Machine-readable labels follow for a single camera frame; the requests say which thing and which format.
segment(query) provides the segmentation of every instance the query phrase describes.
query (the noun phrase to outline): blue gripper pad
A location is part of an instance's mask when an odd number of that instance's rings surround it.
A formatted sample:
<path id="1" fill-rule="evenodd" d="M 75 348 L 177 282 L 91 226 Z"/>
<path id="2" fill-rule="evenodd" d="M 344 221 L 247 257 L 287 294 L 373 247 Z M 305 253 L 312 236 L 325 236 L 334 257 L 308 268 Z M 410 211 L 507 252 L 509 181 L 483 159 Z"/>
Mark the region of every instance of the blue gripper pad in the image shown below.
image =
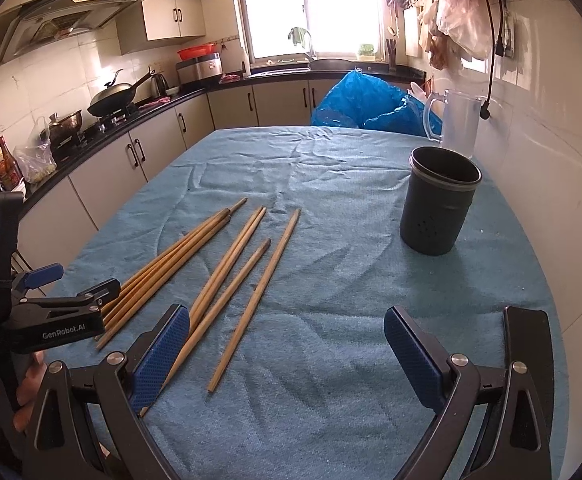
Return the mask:
<path id="1" fill-rule="evenodd" d="M 440 413 L 446 404 L 442 371 L 393 308 L 385 314 L 385 337 L 422 405 Z"/>
<path id="2" fill-rule="evenodd" d="M 133 393 L 129 397 L 129 404 L 136 413 L 157 399 L 162 383 L 188 335 L 189 313 L 180 306 L 155 338 L 133 374 Z"/>
<path id="3" fill-rule="evenodd" d="M 56 282 L 62 278 L 64 273 L 65 269 L 60 264 L 51 264 L 46 267 L 30 270 L 27 272 L 24 280 L 22 280 L 22 286 L 26 288 L 38 288 L 47 285 L 47 283 Z"/>

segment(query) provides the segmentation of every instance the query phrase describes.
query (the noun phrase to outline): screw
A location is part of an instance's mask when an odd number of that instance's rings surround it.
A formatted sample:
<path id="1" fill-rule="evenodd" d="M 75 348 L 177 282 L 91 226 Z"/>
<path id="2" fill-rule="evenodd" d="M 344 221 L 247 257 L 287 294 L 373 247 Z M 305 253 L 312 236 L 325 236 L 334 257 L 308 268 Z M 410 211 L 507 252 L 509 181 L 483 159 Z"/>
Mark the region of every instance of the screw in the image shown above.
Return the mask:
<path id="1" fill-rule="evenodd" d="M 513 369 L 519 374 L 525 374 L 528 371 L 528 368 L 522 361 L 515 361 L 513 363 Z"/>
<path id="2" fill-rule="evenodd" d="M 47 370 L 49 370 L 49 372 L 52 374 L 57 374 L 60 370 L 62 370 L 62 361 L 53 361 Z"/>
<path id="3" fill-rule="evenodd" d="M 111 352 L 109 355 L 107 355 L 107 362 L 110 365 L 118 365 L 124 358 L 125 355 L 122 352 Z"/>
<path id="4" fill-rule="evenodd" d="M 469 364 L 469 358 L 464 354 L 453 354 L 451 356 L 451 362 L 455 366 L 466 366 Z"/>

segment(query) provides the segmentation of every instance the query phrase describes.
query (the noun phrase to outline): mug handle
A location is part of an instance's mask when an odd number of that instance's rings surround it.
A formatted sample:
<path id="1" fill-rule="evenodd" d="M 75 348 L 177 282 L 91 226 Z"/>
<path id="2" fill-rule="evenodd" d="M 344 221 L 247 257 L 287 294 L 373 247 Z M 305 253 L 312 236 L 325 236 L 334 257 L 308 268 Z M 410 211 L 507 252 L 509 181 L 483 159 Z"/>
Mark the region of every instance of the mug handle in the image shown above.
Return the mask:
<path id="1" fill-rule="evenodd" d="M 435 140 L 436 142 L 441 142 L 442 135 L 436 135 L 431 129 L 431 122 L 429 121 L 429 116 L 431 114 L 431 105 L 433 101 L 440 101 L 446 103 L 444 100 L 444 95 L 437 92 L 431 92 L 427 98 L 427 102 L 424 104 L 424 113 L 422 114 L 422 125 L 424 126 L 424 131 L 427 134 L 429 140 Z"/>

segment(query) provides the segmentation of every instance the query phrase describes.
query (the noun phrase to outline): range hood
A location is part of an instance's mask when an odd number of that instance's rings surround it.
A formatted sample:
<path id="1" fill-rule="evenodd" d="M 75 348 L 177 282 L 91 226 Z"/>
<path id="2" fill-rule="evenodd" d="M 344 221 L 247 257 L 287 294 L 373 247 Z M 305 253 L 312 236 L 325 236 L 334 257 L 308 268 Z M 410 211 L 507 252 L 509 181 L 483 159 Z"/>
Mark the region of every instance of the range hood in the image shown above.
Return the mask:
<path id="1" fill-rule="evenodd" d="M 138 0 L 38 0 L 22 6 L 0 47 L 0 64 L 43 45 L 103 27 Z"/>

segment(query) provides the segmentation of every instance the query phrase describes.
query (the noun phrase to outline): table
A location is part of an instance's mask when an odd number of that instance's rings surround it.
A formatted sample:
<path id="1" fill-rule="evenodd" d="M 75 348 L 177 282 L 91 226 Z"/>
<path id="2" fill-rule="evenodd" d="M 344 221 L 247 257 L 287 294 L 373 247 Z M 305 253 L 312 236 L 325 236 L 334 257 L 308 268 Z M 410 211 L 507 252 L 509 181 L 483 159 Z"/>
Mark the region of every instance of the table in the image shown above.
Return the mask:
<path id="1" fill-rule="evenodd" d="M 302 208 L 216 393 L 207 394 L 206 385 L 273 249 L 145 417 L 183 479 L 392 479 L 433 417 L 385 341 L 383 316 L 393 304 L 405 306 L 450 352 L 492 366 L 503 365 L 502 306 L 549 314 L 557 478 L 568 387 L 551 292 L 487 175 L 449 254 L 423 256 L 402 242 L 409 153 L 425 143 L 344 128 L 216 131 L 138 191 L 66 269 L 57 295 L 109 277 L 123 282 L 181 233 L 249 198 L 106 347 L 126 350 L 170 304 L 193 302 L 255 206 L 269 211 L 232 275 L 263 238 L 276 244 L 292 211 Z M 105 355 L 89 340 L 53 349 L 48 360 L 82 366 Z M 483 413 L 476 412 L 468 431 L 473 437 Z M 463 444 L 452 465 L 456 473 L 471 446 Z"/>

